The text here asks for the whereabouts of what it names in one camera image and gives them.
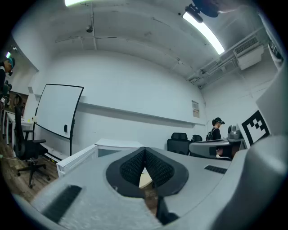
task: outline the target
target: black chair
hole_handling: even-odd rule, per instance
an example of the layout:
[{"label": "black chair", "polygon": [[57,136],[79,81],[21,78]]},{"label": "black chair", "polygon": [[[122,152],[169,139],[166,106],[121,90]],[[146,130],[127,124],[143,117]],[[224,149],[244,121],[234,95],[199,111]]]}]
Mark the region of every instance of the black chair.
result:
[{"label": "black chair", "polygon": [[188,156],[190,143],[186,133],[173,133],[171,139],[167,140],[167,150]]},{"label": "black chair", "polygon": [[171,139],[188,140],[186,133],[172,133]]},{"label": "black chair", "polygon": [[200,135],[193,135],[191,142],[201,142],[202,137]]},{"label": "black chair", "polygon": [[16,153],[16,156],[20,160],[29,160],[31,159],[30,162],[27,161],[28,167],[22,168],[22,169],[17,169],[17,175],[20,176],[21,171],[30,171],[30,177],[29,177],[29,188],[32,188],[31,184],[31,179],[33,176],[34,172],[38,172],[44,176],[46,176],[47,180],[50,180],[50,177],[39,170],[39,168],[43,167],[46,169],[45,164],[39,164],[37,165],[37,162],[35,162],[32,158],[37,159],[39,155],[43,155],[45,153],[48,153],[48,150],[44,148],[40,143],[45,143],[46,140],[37,140],[37,141],[28,141],[28,135],[29,133],[32,133],[33,130],[23,130],[21,127],[21,109],[19,106],[15,106],[15,144],[13,146],[13,149]]}]

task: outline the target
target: backpack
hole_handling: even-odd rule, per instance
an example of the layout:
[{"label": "backpack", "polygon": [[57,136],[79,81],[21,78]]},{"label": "backpack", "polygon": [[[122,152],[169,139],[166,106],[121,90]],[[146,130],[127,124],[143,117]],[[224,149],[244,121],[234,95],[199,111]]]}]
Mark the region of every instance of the backpack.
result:
[{"label": "backpack", "polygon": [[209,132],[209,133],[206,135],[206,141],[211,141],[211,140],[213,140],[213,135],[212,135],[212,133],[213,133],[213,131],[214,131],[215,129],[217,129],[217,128],[213,128],[213,129],[211,130],[211,132]]}]

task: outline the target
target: white table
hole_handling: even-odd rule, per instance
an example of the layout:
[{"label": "white table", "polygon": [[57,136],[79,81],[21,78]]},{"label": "white table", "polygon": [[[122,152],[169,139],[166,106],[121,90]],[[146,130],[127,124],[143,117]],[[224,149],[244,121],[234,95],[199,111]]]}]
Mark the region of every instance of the white table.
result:
[{"label": "white table", "polygon": [[3,135],[3,139],[4,139],[4,135],[5,135],[5,126],[4,126],[4,123],[5,123],[5,117],[6,117],[6,114],[7,113],[11,113],[11,114],[15,114],[13,112],[10,112],[10,111],[7,111],[7,110],[4,110],[4,116],[3,116],[3,122],[2,122],[2,135]]},{"label": "white table", "polygon": [[[14,147],[14,141],[15,141],[15,134],[14,134],[14,129],[15,129],[15,113],[10,113],[7,112],[7,124],[6,124],[6,143],[7,145],[9,144],[9,121],[11,121],[12,123],[12,149]],[[33,122],[29,121],[23,117],[21,117],[21,125],[28,127],[28,129],[32,129],[33,128]]]},{"label": "white table", "polygon": [[151,177],[150,177],[150,175],[149,175],[149,173],[148,172],[143,172],[142,174],[141,174],[141,177],[140,177],[140,183],[139,183],[139,188],[144,188],[144,187],[146,187],[148,184],[150,184],[152,182],[152,179],[151,179]]},{"label": "white table", "polygon": [[1,119],[2,119],[2,113],[4,113],[3,122],[2,122],[2,125],[1,125],[2,134],[3,134],[3,135],[4,135],[4,121],[5,121],[5,116],[6,116],[6,113],[7,113],[7,112],[14,114],[13,112],[7,111],[7,110],[5,110],[5,109],[0,112],[0,121],[1,121]]}]

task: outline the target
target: fluorescent light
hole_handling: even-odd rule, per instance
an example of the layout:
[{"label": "fluorescent light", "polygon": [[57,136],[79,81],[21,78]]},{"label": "fluorescent light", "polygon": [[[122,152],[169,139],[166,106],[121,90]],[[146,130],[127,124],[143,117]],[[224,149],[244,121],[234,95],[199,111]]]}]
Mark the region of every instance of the fluorescent light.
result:
[{"label": "fluorescent light", "polygon": [[197,30],[199,30],[207,40],[213,45],[214,49],[217,51],[218,54],[222,54],[224,52],[224,48],[213,34],[213,32],[205,25],[205,23],[198,23],[190,14],[187,12],[184,13],[183,18],[191,23]]},{"label": "fluorescent light", "polygon": [[65,5],[70,6],[80,2],[87,2],[87,0],[65,0]]}]

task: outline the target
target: chair armrest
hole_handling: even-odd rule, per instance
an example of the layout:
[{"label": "chair armrest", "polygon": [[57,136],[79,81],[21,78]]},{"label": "chair armrest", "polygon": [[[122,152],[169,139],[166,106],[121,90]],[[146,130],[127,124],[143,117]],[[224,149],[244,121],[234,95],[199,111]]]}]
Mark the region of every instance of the chair armrest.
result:
[{"label": "chair armrest", "polygon": [[23,130],[23,132],[25,132],[25,141],[27,141],[29,133],[33,133],[34,131],[30,129],[25,129]]},{"label": "chair armrest", "polygon": [[45,142],[46,142],[45,139],[33,141],[33,143],[35,143],[35,144],[41,144],[41,143],[45,143]]},{"label": "chair armrest", "polygon": [[23,132],[25,132],[25,133],[32,133],[32,132],[34,132],[33,130],[30,130],[30,129],[25,129],[25,130],[23,130]]}]

